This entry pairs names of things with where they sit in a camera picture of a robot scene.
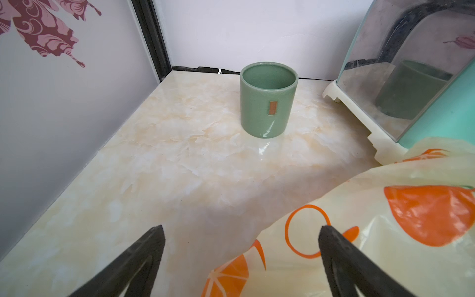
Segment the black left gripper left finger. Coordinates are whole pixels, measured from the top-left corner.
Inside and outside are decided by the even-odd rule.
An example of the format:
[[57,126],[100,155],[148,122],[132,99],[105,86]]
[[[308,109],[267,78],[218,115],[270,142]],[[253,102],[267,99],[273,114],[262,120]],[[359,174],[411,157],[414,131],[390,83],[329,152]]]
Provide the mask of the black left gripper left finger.
[[72,297],[149,297],[165,248],[161,225],[142,235]]

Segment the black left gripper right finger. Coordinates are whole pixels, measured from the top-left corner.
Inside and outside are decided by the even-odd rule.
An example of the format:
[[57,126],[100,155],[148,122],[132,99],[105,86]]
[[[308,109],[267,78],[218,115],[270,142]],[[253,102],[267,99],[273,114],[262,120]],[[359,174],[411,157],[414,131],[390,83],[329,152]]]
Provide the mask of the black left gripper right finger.
[[334,297],[412,297],[332,226],[319,233],[322,262]]

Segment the cream plastic bag orange print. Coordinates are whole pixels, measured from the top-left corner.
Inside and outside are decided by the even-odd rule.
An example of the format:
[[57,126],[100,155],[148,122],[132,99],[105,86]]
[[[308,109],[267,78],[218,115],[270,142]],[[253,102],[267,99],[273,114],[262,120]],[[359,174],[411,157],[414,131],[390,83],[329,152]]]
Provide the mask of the cream plastic bag orange print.
[[205,297],[329,297],[319,233],[332,226],[418,297],[475,294],[475,147],[430,137],[262,231],[211,271]]

